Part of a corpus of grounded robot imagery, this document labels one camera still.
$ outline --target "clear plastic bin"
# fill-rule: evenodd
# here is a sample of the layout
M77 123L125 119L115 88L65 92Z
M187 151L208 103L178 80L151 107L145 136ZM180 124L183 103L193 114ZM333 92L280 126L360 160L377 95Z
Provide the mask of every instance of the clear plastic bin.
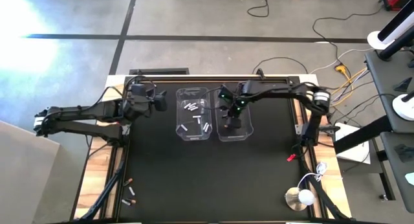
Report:
M175 132L183 140L207 140L213 131L212 126L212 111L210 108L210 94L205 87L183 88L179 89L175 94L177 96L177 128ZM190 111L185 107L188 104L194 104L198 108Z
M222 99L219 98L219 92L214 92L214 103L216 107L227 106L228 104ZM222 111L221 109L215 109L215 123L217 128L217 133L219 139L223 142L237 141L237 140L246 140L248 136L253 133L252 120L250 118L250 110L247 105L245 109L239 115L241 121L241 127L238 129L228 129L226 125L226 119L223 116L227 115L227 110Z

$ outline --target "gray floor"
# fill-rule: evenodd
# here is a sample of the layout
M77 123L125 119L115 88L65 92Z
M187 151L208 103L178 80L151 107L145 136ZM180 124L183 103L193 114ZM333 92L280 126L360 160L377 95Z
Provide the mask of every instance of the gray floor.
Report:
M270 16L246 14L262 0L137 0L129 26L130 35L273 36L316 38L312 31L318 17L346 17L379 9L377 0L269 0ZM6 17L2 36L26 34L120 34L130 0L6 0L18 8L18 20ZM316 28L326 37L365 38L380 30L394 15L381 11L375 16L348 21L321 21ZM5 37L0 44L0 120L32 129L33 115L47 106L93 103L104 88L118 40L24 39ZM339 53L368 49L365 44L338 44ZM334 60L334 48L324 43L253 43L201 41L126 41L116 74L130 69L188 67L192 74L246 74L261 60L290 56L308 70ZM352 73L364 68L364 53L351 52L342 61ZM288 60L266 62L266 73L303 73ZM319 83L338 86L343 77L333 68L316 73ZM365 76L360 83L370 81ZM359 89L338 106L343 111L376 94L373 85ZM362 125L384 114L380 102L368 107L355 120ZM64 146L52 170L36 223L68 219L86 155L83 136L57 134L52 139ZM381 202L378 175L344 174L353 217L362 221L410 223L392 178L396 201Z

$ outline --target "black table surface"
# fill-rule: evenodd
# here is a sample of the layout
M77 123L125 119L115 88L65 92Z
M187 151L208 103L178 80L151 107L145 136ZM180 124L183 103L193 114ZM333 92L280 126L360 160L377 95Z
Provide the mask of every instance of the black table surface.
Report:
M410 52L397 52L390 62L381 60L376 52L365 54L367 67L371 71L378 94L392 94L395 96L404 94L394 91L393 86L406 78L414 76L414 69L407 64L414 59ZM414 90L414 82L408 87L408 92ZM399 117L393 109L393 97L386 95L380 97L393 131L396 133L414 133L414 122Z
M402 133L381 133L381 140L387 153L389 164L393 170L395 181L400 190L402 200L408 212L414 213L414 185L407 182L405 175L414 172L414 160L403 162L400 160L395 146L404 144L414 150L414 135Z
M305 220L285 192L301 179L300 162L287 162L296 143L291 100L267 99L250 105L254 132L244 141L221 142L215 116L208 140L183 141L176 133L177 89L217 87L217 83L159 83L168 110L140 117L131 127L125 178L137 204L121 204L130 221ZM130 198L123 188L122 198Z

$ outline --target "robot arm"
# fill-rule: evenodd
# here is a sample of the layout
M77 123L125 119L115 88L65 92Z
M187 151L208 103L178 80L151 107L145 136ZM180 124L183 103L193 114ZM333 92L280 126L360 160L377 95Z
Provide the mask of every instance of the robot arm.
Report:
M240 128L240 113L250 102L256 102L262 98L295 98L299 100L308 110L311 111L309 122L303 128L302 145L317 144L318 128L322 116L329 112L329 102L331 95L321 87L312 83L300 84L277 84L266 83L255 80L248 80L240 83L235 91L229 90L222 85L219 98L225 99L228 106L221 107L227 109L226 128Z
M139 78L136 81L137 83L130 85L136 78ZM91 106L83 107L50 107L39 112L36 114L34 121L36 135L47 137L50 134L59 132L77 133L101 137L110 146L125 146L125 136L122 135L123 125L131 124L142 115L148 117L153 107L157 111L167 110L165 101L166 91L155 93L155 86L147 90L144 84L139 83L143 78L143 76L137 76L128 81L125 86L126 92L122 94L122 98L116 100L96 102ZM97 126L95 124L77 122L77 120L99 120L100 122L118 124ZM121 178L124 165L123 156L118 169L112 178L108 180L98 199L88 212L77 221L92 220L95 217L113 186Z

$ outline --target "black floor stripe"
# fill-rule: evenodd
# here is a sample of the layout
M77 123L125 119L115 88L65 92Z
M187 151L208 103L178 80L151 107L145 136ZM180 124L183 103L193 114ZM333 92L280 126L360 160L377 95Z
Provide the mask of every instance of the black floor stripe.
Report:
M30 34L29 39L120 39L119 35L111 34Z
M125 44L125 38L128 33L129 24L131 23L131 18L134 12L134 6L135 6L136 0L131 0L129 2L127 15L125 17L124 25L122 26L120 39L118 41L118 45L116 46L114 58L112 60L111 68L109 69L109 75L115 75L116 70L118 68L119 60L121 58L122 49L124 48Z
M315 43L321 38L298 37L260 37L260 36L150 36L150 35L111 35L111 34L30 34L31 39L119 39L148 41L238 41L238 42L274 42L274 43ZM328 38L333 43L367 43L361 38Z
M240 41L240 42L286 42L286 43L315 43L324 41L322 38L295 37L259 37L259 36L126 36L126 40L148 41ZM333 43L367 43L367 39L327 38Z

